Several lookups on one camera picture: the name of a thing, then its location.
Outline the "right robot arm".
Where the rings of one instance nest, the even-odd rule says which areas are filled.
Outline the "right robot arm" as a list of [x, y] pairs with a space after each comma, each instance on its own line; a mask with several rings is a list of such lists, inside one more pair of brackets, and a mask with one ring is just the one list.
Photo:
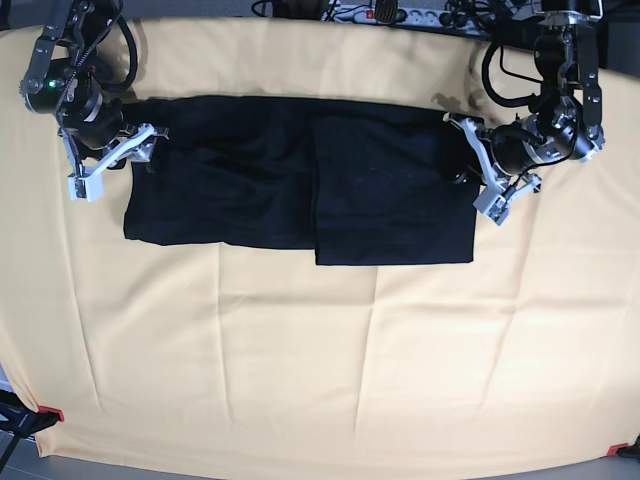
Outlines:
[[[27, 108], [56, 120], [77, 176], [85, 173], [87, 157], [104, 158], [108, 169], [116, 169], [148, 143], [133, 141], [146, 128], [125, 120], [117, 97], [132, 86], [139, 67], [123, 10], [122, 1], [55, 2], [20, 83]], [[120, 82], [98, 53], [98, 45], [115, 27], [124, 36], [129, 58]]]

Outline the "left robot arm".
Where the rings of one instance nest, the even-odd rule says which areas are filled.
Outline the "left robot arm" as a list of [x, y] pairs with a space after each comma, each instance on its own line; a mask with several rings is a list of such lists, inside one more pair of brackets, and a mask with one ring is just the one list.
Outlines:
[[[481, 63], [482, 85], [495, 104], [525, 107], [529, 114], [495, 128], [479, 118], [451, 116], [456, 128], [470, 128], [471, 139], [481, 149], [465, 160], [462, 177], [514, 189], [520, 181], [530, 182], [537, 168], [584, 161], [601, 151], [596, 24], [603, 15], [599, 1], [543, 1], [527, 19], [495, 17]], [[490, 66], [495, 56], [503, 56], [505, 46], [522, 43], [532, 49], [539, 91], [507, 98], [494, 89]]]

